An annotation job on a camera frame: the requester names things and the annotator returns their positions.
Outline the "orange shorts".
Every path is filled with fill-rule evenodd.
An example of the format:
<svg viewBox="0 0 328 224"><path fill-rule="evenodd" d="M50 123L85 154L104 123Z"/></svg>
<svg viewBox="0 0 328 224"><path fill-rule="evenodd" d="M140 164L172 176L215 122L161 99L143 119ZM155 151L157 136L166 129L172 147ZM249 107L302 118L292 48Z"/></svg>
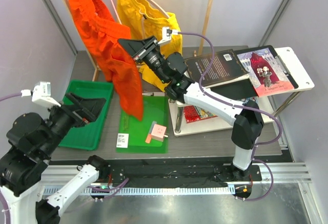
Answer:
<svg viewBox="0 0 328 224"><path fill-rule="evenodd" d="M118 43L130 39L130 28L117 23L102 0L68 0L73 22L91 56L112 82L121 108L142 120L144 104L141 79L131 56Z"/></svg>

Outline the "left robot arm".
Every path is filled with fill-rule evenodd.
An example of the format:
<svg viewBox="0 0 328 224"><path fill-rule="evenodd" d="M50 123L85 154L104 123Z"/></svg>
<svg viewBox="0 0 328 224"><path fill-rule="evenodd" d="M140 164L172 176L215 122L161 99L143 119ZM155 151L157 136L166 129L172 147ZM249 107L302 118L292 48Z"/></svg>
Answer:
<svg viewBox="0 0 328 224"><path fill-rule="evenodd" d="M72 128L95 122L105 98L65 95L70 105L49 94L31 94L32 102L46 107L49 118L30 112L18 117L7 132L10 150L1 158L1 203L6 223L59 223L61 216L90 184L108 179L109 164L90 156L79 172L58 192L38 200L37 191L54 150Z"/></svg>

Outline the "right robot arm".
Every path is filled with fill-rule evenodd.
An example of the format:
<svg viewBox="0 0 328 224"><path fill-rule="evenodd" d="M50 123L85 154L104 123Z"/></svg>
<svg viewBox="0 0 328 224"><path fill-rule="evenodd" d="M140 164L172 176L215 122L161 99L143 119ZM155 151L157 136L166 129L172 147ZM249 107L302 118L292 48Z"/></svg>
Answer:
<svg viewBox="0 0 328 224"><path fill-rule="evenodd" d="M170 99L186 105L203 108L222 118L233 127L231 140L235 154L228 174L236 180L244 180L250 174L254 145L261 135L264 122L258 105L250 100L247 103L235 101L204 88L185 75L187 66L178 52L164 57L160 44L153 36L143 40L120 38L120 46L135 62L145 63L164 83L165 93Z"/></svg>

